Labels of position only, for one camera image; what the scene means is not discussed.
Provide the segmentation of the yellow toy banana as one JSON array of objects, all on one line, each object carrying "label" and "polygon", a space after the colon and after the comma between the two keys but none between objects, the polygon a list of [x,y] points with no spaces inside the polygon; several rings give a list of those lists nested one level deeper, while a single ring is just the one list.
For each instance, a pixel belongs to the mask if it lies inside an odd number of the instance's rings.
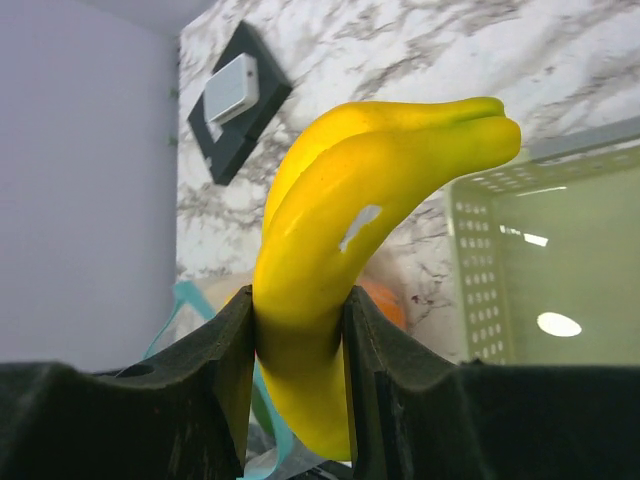
[{"label": "yellow toy banana", "polygon": [[344,303],[390,233],[450,181],[517,156],[494,97],[355,101],[314,120],[269,190],[253,271],[256,353],[271,400],[313,453],[351,457]]}]

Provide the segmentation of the orange toy orange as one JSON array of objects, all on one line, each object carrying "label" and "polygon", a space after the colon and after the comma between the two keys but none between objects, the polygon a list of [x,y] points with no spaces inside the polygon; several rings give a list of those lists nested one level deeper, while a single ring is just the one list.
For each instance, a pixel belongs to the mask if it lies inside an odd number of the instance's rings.
[{"label": "orange toy orange", "polygon": [[389,287],[367,277],[361,277],[359,285],[390,322],[403,331],[407,330],[407,316],[403,303]]}]

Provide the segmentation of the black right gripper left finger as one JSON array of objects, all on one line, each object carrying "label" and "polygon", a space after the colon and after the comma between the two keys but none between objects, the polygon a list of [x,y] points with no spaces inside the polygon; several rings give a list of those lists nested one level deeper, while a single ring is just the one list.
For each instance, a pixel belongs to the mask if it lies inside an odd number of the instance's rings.
[{"label": "black right gripper left finger", "polygon": [[5,479],[235,479],[254,367],[251,290],[121,372],[60,362],[1,367]]}]

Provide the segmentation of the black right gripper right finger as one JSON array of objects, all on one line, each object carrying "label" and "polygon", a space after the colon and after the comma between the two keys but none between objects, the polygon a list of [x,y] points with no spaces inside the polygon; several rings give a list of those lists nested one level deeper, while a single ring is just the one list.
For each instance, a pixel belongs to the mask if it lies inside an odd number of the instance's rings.
[{"label": "black right gripper right finger", "polygon": [[635,479],[635,367],[454,364],[362,288],[342,314],[357,479]]}]

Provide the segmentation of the yellow toy pear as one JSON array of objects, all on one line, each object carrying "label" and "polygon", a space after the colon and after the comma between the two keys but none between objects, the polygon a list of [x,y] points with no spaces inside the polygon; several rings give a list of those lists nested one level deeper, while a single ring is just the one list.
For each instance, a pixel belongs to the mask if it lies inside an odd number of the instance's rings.
[{"label": "yellow toy pear", "polygon": [[203,296],[211,308],[219,312],[241,288],[252,283],[252,278],[252,271],[208,278],[202,283]]}]

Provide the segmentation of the green toy fruit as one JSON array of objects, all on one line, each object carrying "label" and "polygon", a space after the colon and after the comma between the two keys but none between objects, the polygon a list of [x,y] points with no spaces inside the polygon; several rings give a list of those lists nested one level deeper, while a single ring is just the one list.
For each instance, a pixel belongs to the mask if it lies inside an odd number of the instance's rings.
[{"label": "green toy fruit", "polygon": [[252,376],[252,396],[251,396],[251,410],[258,425],[262,430],[270,437],[274,438],[274,427],[272,424],[271,416],[269,414],[266,401],[264,399],[260,386],[263,384],[261,369],[258,359],[254,361],[253,376]]}]

